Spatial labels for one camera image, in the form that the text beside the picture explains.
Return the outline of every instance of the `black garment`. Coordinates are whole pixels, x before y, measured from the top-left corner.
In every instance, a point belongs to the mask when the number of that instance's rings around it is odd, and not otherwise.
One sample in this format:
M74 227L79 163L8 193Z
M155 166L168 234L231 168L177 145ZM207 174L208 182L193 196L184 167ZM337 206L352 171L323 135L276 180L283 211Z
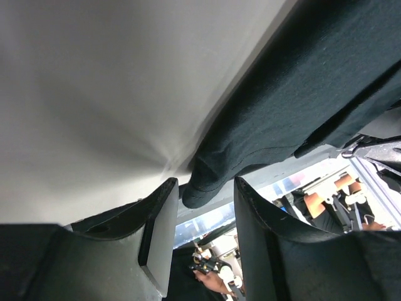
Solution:
M164 301L222 301L219 293L207 289L195 279L189 269L194 248L174 250L171 263L169 292Z
M233 92L183 194L210 201L245 167L341 147L401 98L401 1L300 1Z
M333 215L330 214L328 209L324 210L319 216L312 218L308 211L308 207L306 207L305 201L303 199L305 194L302 193L301 191L294 191L294 192L292 192L292 194L294 196L294 205L298 208L299 211L301 211L302 215L313 226L315 226L319 229L325 230L327 232L336 233L336 234L344 234L344 230L343 230L341 223L336 218L334 218ZM338 200L344 206L346 206L345 197L346 197L346 194L343 193L342 191L340 191ZM360 219L362 222L363 222L366 214L369 214L370 216L374 217L368 202L365 202L363 204L357 204L357 207L358 207Z

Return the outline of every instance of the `hand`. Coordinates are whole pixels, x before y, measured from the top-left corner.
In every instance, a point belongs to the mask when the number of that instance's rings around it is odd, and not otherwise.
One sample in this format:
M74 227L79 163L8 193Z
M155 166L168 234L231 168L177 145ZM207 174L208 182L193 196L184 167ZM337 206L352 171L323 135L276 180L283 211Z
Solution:
M224 284L222 278L218 276L218 274L214 272L209 272L208 274L204 275L200 271L193 271L195 274L196 279L202 282L205 287L209 290L212 290L216 293L224 293L226 295L231 295L232 292L229 292L226 285Z
M386 226L384 224L376 223L375 221L370 224L362 224L362 228L364 231L380 231L384 230Z

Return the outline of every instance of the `person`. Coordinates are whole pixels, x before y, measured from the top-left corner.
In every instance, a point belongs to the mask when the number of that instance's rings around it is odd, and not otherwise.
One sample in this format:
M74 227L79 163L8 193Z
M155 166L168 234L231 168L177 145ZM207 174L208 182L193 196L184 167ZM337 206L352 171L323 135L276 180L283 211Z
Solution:
M232 295L217 273L204 275L189 268L194 250L190 247L173 251L169 289L163 301L223 301L222 293Z
M338 200L341 204L345 204L346 194L342 191L344 188L348 187L350 194L357 193L361 191L361 185L358 181L351 177L351 175L346 174L342 176L339 180L335 181L336 190L338 192ZM301 211L302 215L315 227L336 233L343 234L344 230L340 222L334 218L327 210L326 206L323 204L325 198L321 197L317 193L303 194L300 191L293 192L294 205ZM367 202L363 204L357 204L363 230L384 230L385 226L379 224L375 221L370 223L367 222L365 217L369 216L374 219L372 210Z

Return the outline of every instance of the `folded black fabric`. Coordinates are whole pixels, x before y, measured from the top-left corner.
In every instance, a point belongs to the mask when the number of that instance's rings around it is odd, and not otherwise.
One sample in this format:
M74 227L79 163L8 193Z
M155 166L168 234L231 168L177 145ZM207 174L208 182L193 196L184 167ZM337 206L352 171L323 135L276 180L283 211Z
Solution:
M253 164L341 147L401 98L401 1L302 1L232 94L195 156L198 208Z

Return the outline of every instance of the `person's hand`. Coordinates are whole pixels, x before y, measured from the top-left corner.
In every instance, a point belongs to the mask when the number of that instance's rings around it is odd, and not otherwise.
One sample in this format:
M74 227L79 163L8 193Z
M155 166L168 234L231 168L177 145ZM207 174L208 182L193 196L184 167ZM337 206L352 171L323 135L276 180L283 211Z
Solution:
M376 223L375 221L370 224L362 224L362 228L364 231L380 231L384 230L386 226L384 224Z
M214 272L209 272L208 274L204 275L200 271L193 271L195 274L196 279L202 282L205 287L209 290L212 290L216 293L225 293L227 295L231 295L231 292L228 291L226 285L224 284L222 278L218 276L218 274Z

